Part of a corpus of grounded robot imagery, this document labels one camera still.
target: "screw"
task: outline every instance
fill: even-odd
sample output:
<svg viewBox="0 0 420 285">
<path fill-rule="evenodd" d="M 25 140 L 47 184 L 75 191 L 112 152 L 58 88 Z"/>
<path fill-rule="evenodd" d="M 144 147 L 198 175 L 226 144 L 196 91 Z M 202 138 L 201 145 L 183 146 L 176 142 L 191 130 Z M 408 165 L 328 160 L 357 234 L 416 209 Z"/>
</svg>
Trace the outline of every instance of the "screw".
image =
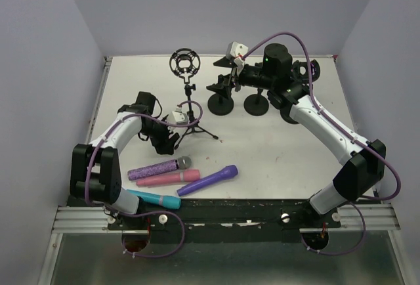
<svg viewBox="0 0 420 285">
<path fill-rule="evenodd" d="M 331 218 L 333 219 L 333 221 L 340 221 L 341 216 L 338 213 L 333 213 L 333 215 L 331 215 Z"/>
<path fill-rule="evenodd" d="M 165 214 L 162 214 L 159 216 L 159 223 L 161 223 L 162 225 L 166 224 L 167 221 L 168 221 L 168 216 L 166 216 Z"/>
<path fill-rule="evenodd" d="M 106 221 L 108 222 L 108 224 L 114 224 L 116 222 L 116 219 L 113 218 L 113 217 L 111 217 L 111 216 L 108 216 L 108 218 L 106 219 Z"/>
<path fill-rule="evenodd" d="M 288 222 L 290 222 L 290 216 L 287 213 L 282 213 L 282 222 L 287 224 Z"/>
</svg>

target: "microphone grille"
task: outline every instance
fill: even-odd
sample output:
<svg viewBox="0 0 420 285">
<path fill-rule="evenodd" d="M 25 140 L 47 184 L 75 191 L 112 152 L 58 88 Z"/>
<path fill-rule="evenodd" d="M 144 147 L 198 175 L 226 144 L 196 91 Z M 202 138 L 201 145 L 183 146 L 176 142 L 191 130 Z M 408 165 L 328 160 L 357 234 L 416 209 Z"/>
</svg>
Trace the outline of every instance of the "microphone grille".
<svg viewBox="0 0 420 285">
<path fill-rule="evenodd" d="M 179 169 L 188 169 L 191 167 L 192 161 L 190 157 L 183 156 L 177 159 Z"/>
</svg>

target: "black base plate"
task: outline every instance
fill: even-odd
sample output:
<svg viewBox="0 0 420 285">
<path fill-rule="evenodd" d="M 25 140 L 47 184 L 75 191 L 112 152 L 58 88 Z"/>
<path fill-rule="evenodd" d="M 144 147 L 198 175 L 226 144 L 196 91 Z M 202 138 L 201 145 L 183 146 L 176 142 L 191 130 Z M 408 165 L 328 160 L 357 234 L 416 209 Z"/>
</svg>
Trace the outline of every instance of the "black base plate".
<svg viewBox="0 0 420 285">
<path fill-rule="evenodd" d="M 225 116 L 234 109 L 234 101 L 232 99 L 222 98 L 215 93 L 207 101 L 207 107 L 216 116 Z"/>
<path fill-rule="evenodd" d="M 328 228 L 340 227 L 333 221 L 331 214 L 334 209 L 322 218 L 306 225 L 296 217 L 307 200 L 190 200 L 182 199 L 180 209 L 176 213 L 184 222 L 186 228 L 185 242 L 202 244 L 236 243 L 236 242 L 288 242 L 301 241 L 300 228 L 322 228 L 325 221 Z M 162 207 L 145 204 L 144 211 L 163 210 Z M 283 223 L 281 214 L 287 213 L 290 222 Z M 159 214 L 149 216 L 152 232 L 152 244 L 176 244 L 180 239 L 179 222 L 168 215 L 168 221 L 159 223 Z M 146 229 L 147 223 L 139 223 L 138 229 Z M 133 224 L 122 217 L 114 224 L 108 225 L 110 230 L 133 230 Z"/>
<path fill-rule="evenodd" d="M 254 95 L 249 95 L 243 102 L 245 111 L 252 116 L 262 116 L 266 114 L 268 107 L 270 106 L 268 100 L 264 96 L 259 96 L 259 102 L 256 103 L 257 97 L 258 95 L 256 93 Z"/>
</svg>

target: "purple microphone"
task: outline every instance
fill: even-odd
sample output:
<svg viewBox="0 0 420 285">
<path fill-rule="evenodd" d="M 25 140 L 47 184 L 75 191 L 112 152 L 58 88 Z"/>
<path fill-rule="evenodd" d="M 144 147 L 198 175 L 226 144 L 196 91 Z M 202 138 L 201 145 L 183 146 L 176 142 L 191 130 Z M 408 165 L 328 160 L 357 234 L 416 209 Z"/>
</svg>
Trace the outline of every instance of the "purple microphone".
<svg viewBox="0 0 420 285">
<path fill-rule="evenodd" d="M 205 178 L 202 178 L 200 180 L 191 182 L 187 184 L 186 186 L 183 186 L 182 188 L 177 190 L 178 196 L 187 195 L 201 188 L 204 188 L 208 185 L 212 185 L 219 181 L 231 179 L 235 177 L 237 174 L 238 174 L 238 168 L 236 168 L 235 165 L 228 165 L 227 167 L 224 167 L 219 172 L 216 172 L 212 175 L 208 175 Z"/>
<path fill-rule="evenodd" d="M 148 165 L 138 169 L 133 169 L 127 172 L 130 181 L 137 179 L 151 177 L 152 175 L 160 175 L 178 169 L 188 169 L 191 166 L 190 157 L 180 157 L 178 159 L 169 160 L 168 162 L 161 162 L 156 165 Z"/>
</svg>

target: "white wall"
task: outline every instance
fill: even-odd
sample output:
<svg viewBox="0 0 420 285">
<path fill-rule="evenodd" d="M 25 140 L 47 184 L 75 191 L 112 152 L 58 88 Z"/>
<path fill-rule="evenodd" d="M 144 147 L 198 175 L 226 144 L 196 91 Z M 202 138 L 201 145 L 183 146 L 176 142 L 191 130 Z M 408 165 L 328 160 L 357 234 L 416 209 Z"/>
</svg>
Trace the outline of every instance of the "white wall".
<svg viewBox="0 0 420 285">
<path fill-rule="evenodd" d="M 402 191 L 392 201 L 420 280 L 420 0 L 370 0 L 346 40 L 338 69 L 359 131 L 387 145 Z M 395 189 L 386 171 L 381 196 Z"/>
<path fill-rule="evenodd" d="M 75 0 L 106 55 L 224 53 L 274 32 L 302 37 L 312 54 L 337 54 L 369 0 Z M 302 54 L 291 39 L 277 40 Z"/>
<path fill-rule="evenodd" d="M 35 284 L 102 55 L 74 0 L 0 0 L 0 283 Z"/>
</svg>

